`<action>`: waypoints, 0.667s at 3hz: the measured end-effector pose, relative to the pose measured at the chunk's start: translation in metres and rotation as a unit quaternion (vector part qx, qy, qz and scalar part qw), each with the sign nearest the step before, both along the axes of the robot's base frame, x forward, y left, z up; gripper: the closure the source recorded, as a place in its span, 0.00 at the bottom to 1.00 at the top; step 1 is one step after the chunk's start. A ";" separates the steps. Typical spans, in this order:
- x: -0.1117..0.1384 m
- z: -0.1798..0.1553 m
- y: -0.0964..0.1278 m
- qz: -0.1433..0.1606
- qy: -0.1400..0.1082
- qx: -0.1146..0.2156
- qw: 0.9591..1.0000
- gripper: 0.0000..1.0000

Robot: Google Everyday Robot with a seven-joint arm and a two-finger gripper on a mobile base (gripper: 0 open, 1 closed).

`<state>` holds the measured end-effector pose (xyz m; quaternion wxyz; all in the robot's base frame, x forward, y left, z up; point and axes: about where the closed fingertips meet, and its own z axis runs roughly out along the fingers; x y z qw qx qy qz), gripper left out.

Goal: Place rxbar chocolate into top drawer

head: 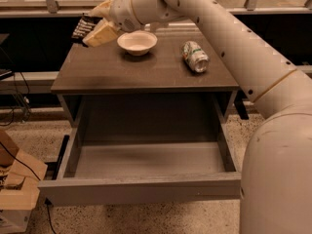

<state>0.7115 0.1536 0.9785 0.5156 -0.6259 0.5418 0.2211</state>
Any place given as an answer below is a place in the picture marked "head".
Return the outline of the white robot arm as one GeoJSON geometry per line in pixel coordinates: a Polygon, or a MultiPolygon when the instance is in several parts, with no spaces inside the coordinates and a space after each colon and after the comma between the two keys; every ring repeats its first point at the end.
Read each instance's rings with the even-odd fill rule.
{"type": "Polygon", "coordinates": [[[312,79],[215,0],[112,0],[89,12],[124,31],[189,18],[263,116],[245,152],[241,234],[312,234],[312,79]]]}

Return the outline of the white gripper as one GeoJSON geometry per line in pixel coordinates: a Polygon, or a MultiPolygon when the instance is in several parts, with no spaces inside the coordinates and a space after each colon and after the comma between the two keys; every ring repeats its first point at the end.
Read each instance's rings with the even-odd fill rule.
{"type": "MultiPolygon", "coordinates": [[[[105,0],[88,12],[90,17],[108,19],[111,16],[112,20],[125,32],[143,29],[142,14],[143,0],[105,0]]],[[[120,28],[113,21],[106,19],[102,19],[83,38],[85,45],[97,47],[118,37],[120,28]]]]}

